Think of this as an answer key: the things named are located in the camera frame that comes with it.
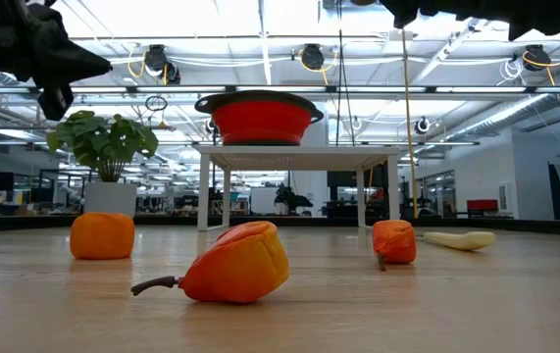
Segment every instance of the ceiling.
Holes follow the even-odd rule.
[[[339,21],[335,10],[326,10],[318,0],[58,0],[53,8],[64,20],[69,37],[78,45],[113,63],[107,75],[78,81],[74,85],[155,85],[155,77],[144,74],[139,61],[150,44],[164,44],[167,55],[179,68],[181,84],[288,84],[323,85],[324,76],[305,70],[292,54],[306,43],[320,44],[326,57],[330,85],[338,85]],[[382,5],[355,6],[343,2],[344,75],[348,85],[403,85],[402,33],[392,25],[392,14]],[[475,25],[476,30],[469,30]],[[532,30],[514,42],[507,40],[508,24],[466,20],[456,22],[453,15],[419,16],[406,27],[409,56],[408,77],[412,85],[522,85],[519,78],[505,79],[506,62],[514,52],[522,53],[528,44],[542,44],[555,62],[560,62],[560,33],[544,36]],[[554,74],[560,76],[560,67]],[[545,71],[523,71],[528,85],[549,85]],[[198,94],[168,95],[171,103],[152,123],[164,121],[176,131],[160,131],[163,141],[191,141],[207,138],[204,125],[209,118],[198,113],[193,103]],[[140,112],[146,95],[134,96]],[[129,96],[79,95],[76,101],[101,102],[89,107],[75,106],[69,113],[90,109],[98,115],[120,113],[137,118]],[[335,131],[337,97],[319,97],[330,116],[330,131]],[[343,96],[340,114],[350,124]],[[405,139],[406,107],[402,100],[349,97],[358,140]],[[1,106],[28,120],[35,120],[32,97],[12,96],[9,100],[23,106]],[[499,101],[413,99],[411,119],[427,117],[443,129],[463,124]],[[341,129],[341,140],[349,140],[349,129]],[[163,146],[166,158],[176,159],[185,148]]]

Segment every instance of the orange plush toy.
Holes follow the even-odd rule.
[[[194,260],[185,277],[161,277],[135,285],[144,289],[175,284],[195,300],[252,303],[278,288],[289,276],[288,259],[270,222],[251,222],[224,232]]]
[[[124,259],[131,255],[134,232],[130,216],[85,213],[73,222],[71,253],[85,260]]]
[[[384,263],[409,264],[417,257],[415,230],[406,221],[380,221],[373,227],[374,251],[380,270]]]

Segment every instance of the orange pepper toy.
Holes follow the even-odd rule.
[[[252,303],[288,279],[288,259],[270,222],[233,227],[199,255],[185,277],[155,278],[131,288],[134,296],[155,285],[173,288],[198,301]]]
[[[376,222],[373,240],[382,271],[386,271],[384,263],[409,264],[417,257],[415,230],[406,221]]]

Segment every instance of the white planter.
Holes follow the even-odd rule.
[[[128,183],[90,182],[85,185],[83,212],[135,214],[137,186]]]

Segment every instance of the red bowl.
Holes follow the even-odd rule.
[[[270,90],[214,94],[194,108],[212,114],[224,145],[298,146],[306,128],[323,118],[309,100]]]

